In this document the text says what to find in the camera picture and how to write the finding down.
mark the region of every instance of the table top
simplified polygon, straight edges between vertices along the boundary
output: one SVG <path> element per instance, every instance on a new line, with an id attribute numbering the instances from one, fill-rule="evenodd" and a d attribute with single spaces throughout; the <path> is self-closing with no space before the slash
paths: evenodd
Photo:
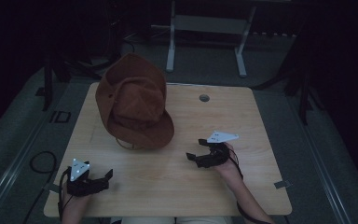
<path id="1" fill-rule="evenodd" d="M 248 88 L 167 85 L 166 109 L 175 127 L 164 148 L 127 150 L 104 128 L 90 85 L 54 183 L 72 160 L 89 161 L 89 178 L 113 169 L 110 188 L 92 196 L 87 217 L 239 216 L 236 200 L 212 168 L 197 168 L 186 153 L 205 155 L 198 144 L 213 131 L 236 133 L 234 146 L 244 182 L 270 215 L 292 211 L 253 93 Z M 210 101 L 202 102 L 207 94 Z M 45 215 L 57 217 L 58 194 L 51 192 Z"/>

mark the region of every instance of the cowboy hat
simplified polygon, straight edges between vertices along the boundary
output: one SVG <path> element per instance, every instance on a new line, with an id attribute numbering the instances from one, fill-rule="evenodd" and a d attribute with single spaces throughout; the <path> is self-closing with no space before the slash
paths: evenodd
<path id="1" fill-rule="evenodd" d="M 166 96 L 164 74 L 133 53 L 106 71 L 95 94 L 105 129 L 119 140 L 146 148 L 165 147 L 173 137 Z"/>

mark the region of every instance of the dark wall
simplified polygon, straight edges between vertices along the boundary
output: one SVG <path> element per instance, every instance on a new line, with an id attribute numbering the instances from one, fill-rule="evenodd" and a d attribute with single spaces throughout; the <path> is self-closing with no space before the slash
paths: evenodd
<path id="1" fill-rule="evenodd" d="M 358 1 L 332 9 L 313 82 L 358 169 Z"/>
<path id="2" fill-rule="evenodd" d="M 90 62 L 90 55 L 106 56 L 112 48 L 112 6 L 105 0 L 74 2 L 0 0 L 0 118 L 29 77 L 42 68 L 47 53 Z"/>
<path id="3" fill-rule="evenodd" d="M 0 117 L 28 77 L 41 66 L 35 47 L 38 2 L 0 1 Z"/>

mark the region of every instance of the white table leg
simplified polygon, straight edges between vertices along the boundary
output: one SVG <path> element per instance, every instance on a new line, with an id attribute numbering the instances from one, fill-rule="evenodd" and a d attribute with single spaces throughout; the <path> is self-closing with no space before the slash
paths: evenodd
<path id="1" fill-rule="evenodd" d="M 252 7 L 251 13 L 249 15 L 248 22 L 245 24 L 245 27 L 243 29 L 241 43 L 240 43 L 240 45 L 238 47 L 236 47 L 234 49 L 235 57 L 237 59 L 237 65 L 238 65 L 238 71 L 240 73 L 240 77 L 246 77 L 247 76 L 246 69 L 245 69 L 245 63 L 243 62 L 242 52 L 243 52 L 243 48 L 245 47 L 246 39 L 248 38 L 248 35 L 249 35 L 249 30 L 251 29 L 252 20 L 253 20 L 253 17 L 255 15 L 255 9 L 256 9 L 256 7 Z"/>
<path id="2" fill-rule="evenodd" d="M 171 9 L 171 37 L 170 37 L 170 47 L 168 49 L 168 59 L 167 59 L 167 72 L 173 72 L 173 64 L 175 60 L 175 1 L 172 1 Z"/>

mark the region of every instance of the human hand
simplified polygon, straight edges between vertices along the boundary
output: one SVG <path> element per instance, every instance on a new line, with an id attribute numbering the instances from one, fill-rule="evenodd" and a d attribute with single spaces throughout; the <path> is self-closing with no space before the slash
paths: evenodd
<path id="1" fill-rule="evenodd" d="M 230 157 L 235 158 L 234 147 L 229 143 L 225 145 L 231 149 Z M 229 188 L 235 189 L 243 185 L 243 180 L 237 165 L 232 160 L 227 160 L 225 163 L 213 167 L 217 173 L 225 180 Z"/>
<path id="2" fill-rule="evenodd" d="M 91 195 L 84 197 L 76 197 L 68 194 L 66 183 L 62 186 L 62 224 L 78 224 L 80 223 L 84 213 L 86 212 Z"/>

